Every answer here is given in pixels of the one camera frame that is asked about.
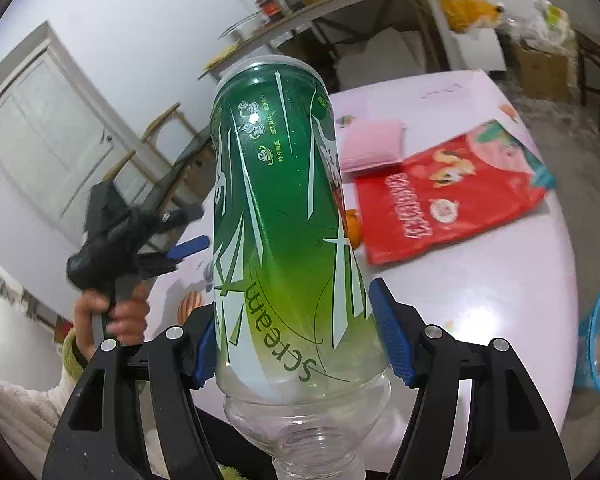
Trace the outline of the left forearm white sleeve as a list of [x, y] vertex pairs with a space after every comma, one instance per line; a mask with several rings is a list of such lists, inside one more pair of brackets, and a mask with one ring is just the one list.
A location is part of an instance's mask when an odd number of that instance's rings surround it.
[[85, 365], [72, 328], [62, 346], [56, 387], [38, 391], [0, 380], [0, 433], [35, 479], [42, 478], [50, 441]]

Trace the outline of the left hand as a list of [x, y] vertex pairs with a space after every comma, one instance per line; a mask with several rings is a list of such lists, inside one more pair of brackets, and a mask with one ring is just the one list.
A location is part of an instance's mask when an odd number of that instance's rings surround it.
[[91, 359], [96, 344], [93, 336], [92, 317], [95, 314], [109, 314], [105, 334], [117, 339], [124, 346], [142, 344], [147, 328], [146, 316], [148, 289], [144, 283], [136, 285], [131, 297], [109, 307], [109, 299], [95, 289], [82, 294], [73, 310], [73, 326], [76, 333], [76, 348], [87, 361]]

